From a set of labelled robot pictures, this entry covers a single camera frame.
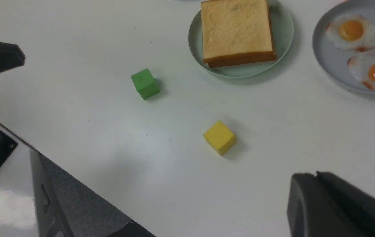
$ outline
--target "gray plate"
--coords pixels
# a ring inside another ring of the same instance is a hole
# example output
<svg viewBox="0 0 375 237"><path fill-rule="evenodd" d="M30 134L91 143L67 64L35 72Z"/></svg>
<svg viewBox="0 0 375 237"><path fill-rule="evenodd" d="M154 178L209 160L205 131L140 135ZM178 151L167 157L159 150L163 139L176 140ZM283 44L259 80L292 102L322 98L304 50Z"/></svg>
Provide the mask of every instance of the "gray plate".
<svg viewBox="0 0 375 237"><path fill-rule="evenodd" d="M285 6L275 0L271 0L270 2L272 2L270 15L277 60L209 68L208 64L203 63L201 11L195 16L189 29L189 48L195 60L208 72L219 77L232 79L260 75L275 66L290 49L294 37L294 22Z"/></svg>
<svg viewBox="0 0 375 237"><path fill-rule="evenodd" d="M375 25L375 0L349 0L329 10L316 25L313 33L313 51L316 60L327 74L340 86L361 93L375 94L375 91L357 82L347 68L347 60L354 51L341 51L325 37L325 27L340 15L362 15Z"/></svg>

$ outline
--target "yellow cube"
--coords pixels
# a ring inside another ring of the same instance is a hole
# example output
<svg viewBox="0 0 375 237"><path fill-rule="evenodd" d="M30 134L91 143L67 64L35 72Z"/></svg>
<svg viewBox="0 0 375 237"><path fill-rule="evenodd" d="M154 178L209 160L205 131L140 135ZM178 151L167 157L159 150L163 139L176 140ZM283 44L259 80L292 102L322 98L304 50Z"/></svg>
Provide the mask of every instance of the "yellow cube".
<svg viewBox="0 0 375 237"><path fill-rule="evenodd" d="M237 141L236 135L221 121L215 123L203 136L220 155L227 152Z"/></svg>

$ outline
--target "white table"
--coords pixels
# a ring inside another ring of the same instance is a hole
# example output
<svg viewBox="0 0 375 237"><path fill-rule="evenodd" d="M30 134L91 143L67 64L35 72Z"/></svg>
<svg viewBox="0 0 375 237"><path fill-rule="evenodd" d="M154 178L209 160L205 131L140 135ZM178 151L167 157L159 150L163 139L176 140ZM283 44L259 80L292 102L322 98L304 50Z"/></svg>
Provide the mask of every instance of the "white table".
<svg viewBox="0 0 375 237"><path fill-rule="evenodd" d="M187 43L200 1L0 0L0 123L157 237L288 236L295 172L331 171L375 196L375 98L315 66L318 19L340 0L281 0L297 38L267 79L224 81ZM148 101L130 75L149 68ZM239 141L220 157L217 120Z"/></svg>

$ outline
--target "toy block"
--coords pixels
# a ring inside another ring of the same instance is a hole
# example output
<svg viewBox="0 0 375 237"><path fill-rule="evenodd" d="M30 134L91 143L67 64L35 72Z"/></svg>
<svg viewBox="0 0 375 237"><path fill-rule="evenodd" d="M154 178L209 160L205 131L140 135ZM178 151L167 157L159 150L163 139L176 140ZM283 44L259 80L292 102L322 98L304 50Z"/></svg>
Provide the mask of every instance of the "toy block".
<svg viewBox="0 0 375 237"><path fill-rule="evenodd" d="M237 141L236 135L221 121L215 123L203 136L210 146L221 156Z"/></svg>
<svg viewBox="0 0 375 237"><path fill-rule="evenodd" d="M144 69L132 75L132 81L142 99L148 99L161 91L149 69Z"/></svg>

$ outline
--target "bread slice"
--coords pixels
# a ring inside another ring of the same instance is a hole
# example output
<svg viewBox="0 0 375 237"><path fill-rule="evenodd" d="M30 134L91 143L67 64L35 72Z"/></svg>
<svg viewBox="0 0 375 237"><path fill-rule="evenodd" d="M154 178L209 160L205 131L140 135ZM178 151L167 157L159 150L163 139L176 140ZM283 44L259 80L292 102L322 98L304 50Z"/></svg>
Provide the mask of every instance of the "bread slice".
<svg viewBox="0 0 375 237"><path fill-rule="evenodd" d="M203 61L209 67L276 59L266 0L201 3Z"/></svg>
<svg viewBox="0 0 375 237"><path fill-rule="evenodd" d="M260 63L260 62L267 62L267 61L273 61L277 59L277 55L274 53L272 55L261 55L258 57L245 57L245 58L239 58L239 59L231 59L231 60L225 60L225 61L217 61L208 63L209 68L216 68L216 67L222 67L222 66L234 66L234 65L240 65L240 64L246 64L246 63Z"/></svg>

